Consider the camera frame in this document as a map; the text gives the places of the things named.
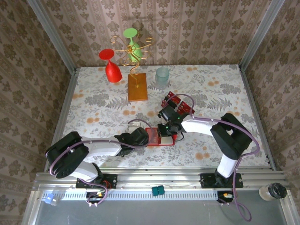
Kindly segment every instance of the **red wine glass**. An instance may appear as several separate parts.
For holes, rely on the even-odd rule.
[[[116,83],[122,79],[122,74],[120,68],[117,64],[110,61],[110,59],[114,56],[114,51],[110,48],[103,49],[99,53],[99,57],[102,60],[108,60],[108,64],[105,68],[105,73],[109,82]]]

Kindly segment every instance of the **clear glass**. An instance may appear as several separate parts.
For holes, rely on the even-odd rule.
[[[156,71],[155,79],[158,83],[165,84],[169,79],[170,71],[165,67],[160,67]]]
[[[263,186],[259,189],[259,195],[265,201],[275,200],[275,198],[272,197],[271,194],[269,193],[269,186],[270,184]]]

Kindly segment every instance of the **red bracket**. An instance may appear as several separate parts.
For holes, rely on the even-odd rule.
[[[169,99],[170,97],[174,96],[175,94],[171,91],[169,91],[168,95],[166,96],[167,99]],[[161,103],[161,106],[164,107],[165,106],[165,102],[167,101],[167,99],[164,99]],[[181,99],[178,96],[173,97],[170,101],[174,102],[176,105],[178,105],[181,102]]]
[[[180,116],[184,113],[189,114],[190,111],[191,111],[191,107],[189,105],[187,105],[184,101],[181,102],[181,104],[179,105],[178,110],[177,110],[177,112]]]

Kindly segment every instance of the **cable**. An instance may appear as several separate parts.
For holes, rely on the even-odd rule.
[[[80,144],[84,144],[84,143],[100,143],[100,142],[103,142],[103,143],[115,143],[115,144],[121,144],[121,145],[124,145],[124,146],[127,146],[127,147],[130,147],[130,148],[134,148],[134,149],[138,149],[138,148],[144,148],[146,146],[148,146],[148,144],[150,144],[152,142],[152,139],[154,137],[154,130],[152,128],[152,126],[144,121],[144,120],[141,120],[141,119],[134,119],[134,120],[131,120],[128,122],[131,123],[133,121],[141,121],[141,122],[144,122],[145,124],[147,124],[148,127],[150,127],[151,129],[151,137],[150,139],[148,140],[148,143],[143,145],[143,146],[133,146],[133,145],[130,145],[130,144],[125,144],[125,143],[121,143],[121,142],[118,142],[118,141],[113,141],[113,140],[103,140],[103,139],[96,139],[96,140],[92,140],[92,141],[89,141],[89,140],[86,140],[86,141],[81,141],[81,142],[77,142],[75,144],[73,144],[72,146],[68,147],[66,150],[64,150],[54,161],[53,163],[50,165],[49,167],[49,173],[54,176],[55,174],[53,173],[53,168],[55,166],[55,164],[65,155],[67,154],[71,149],[75,148],[76,146],[80,145]]]
[[[83,183],[88,184],[88,185],[98,186],[98,187],[101,187],[101,188],[103,188],[103,189],[105,190],[105,195],[103,196],[103,198],[102,198],[101,200],[99,200],[99,202],[97,202],[98,205],[101,204],[101,203],[104,201],[104,199],[107,198],[108,190],[107,190],[107,188],[106,188],[104,185],[102,185],[102,184],[95,184],[95,183],[91,183],[91,182],[87,182],[87,181],[85,181],[85,180],[83,180],[83,179],[79,179],[79,180],[82,181]],[[93,196],[93,195],[90,195],[90,196],[89,196],[89,198],[88,198],[88,200],[87,200],[88,204],[90,203],[90,198],[91,198],[92,196]]]
[[[89,206],[92,206],[92,202],[90,201],[91,198],[101,198],[100,195],[97,195],[97,192],[91,192],[91,194],[89,196],[87,196],[86,198],[86,203],[89,204]],[[97,201],[97,200],[92,200],[93,202],[95,202],[97,205],[99,204],[100,200]]]
[[[112,185],[111,185],[110,182],[108,182],[107,180],[104,180],[103,182],[106,184],[106,187],[107,187],[109,190],[112,189]]]
[[[184,139],[184,135],[183,135],[182,132],[181,132],[181,135],[182,135],[182,138],[180,140],[176,140],[175,142],[180,142],[180,141],[182,141]]]
[[[195,101],[193,100],[193,98],[192,98],[190,95],[187,95],[187,94],[176,94],[176,95],[173,95],[173,96],[171,96],[168,100],[166,100],[164,106],[166,106],[166,104],[167,104],[167,102],[168,102],[169,100],[171,100],[171,99],[174,98],[175,96],[179,96],[179,95],[186,96],[186,97],[188,97],[188,98],[190,98],[190,99],[192,100],[192,107],[191,107],[191,109],[190,109],[190,111],[189,111],[189,115],[190,115],[193,119],[198,120],[198,121],[204,121],[204,122],[207,122],[207,121],[209,121],[209,122],[214,122],[214,121],[215,121],[215,122],[220,122],[220,123],[227,124],[227,125],[229,125],[229,126],[231,126],[231,127],[233,127],[233,128],[236,128],[236,129],[240,130],[241,132],[245,133],[246,135],[248,135],[248,136],[252,139],[252,141],[256,144],[256,150],[255,150],[255,151],[252,151],[252,152],[250,152],[250,153],[242,154],[242,155],[240,156],[240,158],[238,159],[238,162],[237,162],[237,164],[236,164],[236,166],[235,166],[235,168],[234,168],[234,171],[233,171],[233,184],[232,184],[234,204],[235,204],[235,206],[236,206],[238,212],[239,212],[240,215],[242,216],[242,218],[243,218],[245,221],[247,221],[247,222],[251,222],[251,220],[252,220],[252,215],[251,215],[251,213],[250,213],[250,210],[249,210],[245,205],[243,205],[243,204],[237,202],[237,191],[236,191],[235,181],[236,181],[236,171],[237,171],[237,169],[238,169],[238,166],[240,165],[240,162],[241,162],[242,158],[245,157],[245,156],[254,155],[254,154],[256,154],[256,153],[259,152],[260,147],[259,147],[258,141],[257,141],[257,140],[256,140],[256,139],[255,139],[255,138],[254,138],[247,130],[245,130],[245,129],[243,129],[243,128],[241,128],[241,127],[239,127],[239,126],[237,126],[237,125],[235,125],[235,124],[233,124],[233,123],[230,123],[230,122],[227,122],[227,121],[223,121],[223,120],[211,119],[211,118],[195,117],[195,116],[192,114],[192,111],[193,111],[193,108],[194,108],[194,105],[195,105]],[[244,210],[246,210],[246,211],[248,212],[248,214],[249,214],[249,219],[247,219],[247,218],[242,214],[242,212],[240,211],[240,208],[244,208]]]

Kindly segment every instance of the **aluminum frame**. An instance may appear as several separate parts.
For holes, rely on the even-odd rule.
[[[118,175],[119,191],[149,191],[151,187],[163,184],[166,191],[209,191],[215,188],[202,189],[199,179],[200,173],[213,173],[211,168],[180,167],[130,167],[130,168],[102,168],[103,173],[114,173]],[[240,168],[244,188],[242,190],[258,190],[261,186],[279,182],[288,188],[283,171],[272,171],[271,169]],[[76,178],[66,177],[57,179],[48,173],[37,173],[33,190],[30,194],[29,203],[26,208],[22,224],[35,224],[38,210],[42,201],[44,191],[66,191],[75,190]],[[291,192],[281,200],[281,206],[288,224],[298,224],[299,216],[293,202]]]
[[[252,91],[250,89],[250,86],[249,86],[249,83],[248,83],[248,80],[247,80],[247,77],[246,77],[246,74],[245,74],[245,70],[243,68],[240,68],[240,73],[241,73],[241,76],[242,76],[242,80],[244,82],[244,87],[245,87],[245,90],[246,90],[246,94],[248,96],[248,100],[249,100],[251,109],[252,109],[252,112],[253,112],[253,115],[254,115],[255,123],[257,125],[257,130],[258,130],[259,136],[261,137],[263,148],[265,149],[265,153],[267,154],[267,157],[268,157],[268,160],[269,160],[269,163],[270,163],[270,166],[271,166],[272,170],[275,171],[275,170],[277,170],[276,165],[275,165],[275,162],[274,162],[274,159],[273,159],[273,156],[272,156],[272,153],[271,153],[268,141],[267,141],[266,134],[263,130],[262,121],[259,117],[258,110],[256,108],[256,104],[255,104],[255,101],[254,101],[254,98],[253,98],[253,95],[252,95]]]
[[[51,19],[49,18],[42,1],[39,0],[28,0],[29,5],[31,6],[34,13],[37,15],[38,20],[42,24],[44,30],[52,41],[54,47],[56,48],[58,54],[69,70],[70,74],[73,74],[76,70],[76,65],[72,60],[68,50],[66,49],[63,41],[60,38],[58,31],[53,25]]]
[[[262,18],[261,23],[259,24],[251,42],[240,61],[240,66],[246,70],[247,66],[249,65],[250,61],[252,60],[253,56],[255,55],[259,45],[263,41],[264,37],[266,36],[270,26],[272,25],[275,17],[277,16],[279,10],[281,9],[285,0],[273,0],[271,1],[265,15]]]
[[[61,115],[59,118],[58,126],[55,130],[52,143],[57,142],[63,134],[63,128],[66,124],[68,111],[72,101],[72,96],[76,87],[77,79],[79,76],[80,69],[77,69],[75,75],[72,76]],[[275,163],[273,161],[266,137],[263,132],[263,127],[259,119],[255,102],[246,79],[244,70],[241,69],[241,76],[245,85],[246,93],[254,112],[255,122],[258,127],[259,134],[262,138],[262,144],[268,155],[270,166],[274,170],[272,171],[269,167],[240,167],[238,172],[242,174],[244,188],[243,190],[258,190],[261,186],[279,182],[288,188],[288,183],[285,180],[285,176],[282,171],[276,171]],[[45,166],[45,172],[47,172],[49,164]],[[213,168],[203,167],[109,167],[101,168],[103,173],[114,173],[118,174],[118,187],[117,189],[122,191],[145,191],[149,190],[153,186],[163,184],[167,191],[207,191],[212,189],[202,189],[199,182],[200,173],[213,173]],[[34,181],[33,189],[30,194],[28,205],[24,214],[22,224],[35,224],[38,216],[38,210],[42,201],[44,191],[56,190],[66,191],[74,189],[76,185],[76,179],[67,177],[64,179],[56,179],[48,173],[37,173],[36,180]],[[295,204],[291,195],[289,194],[288,199],[281,201],[283,211],[285,212],[285,218],[291,224],[298,224],[297,218],[299,218]]]

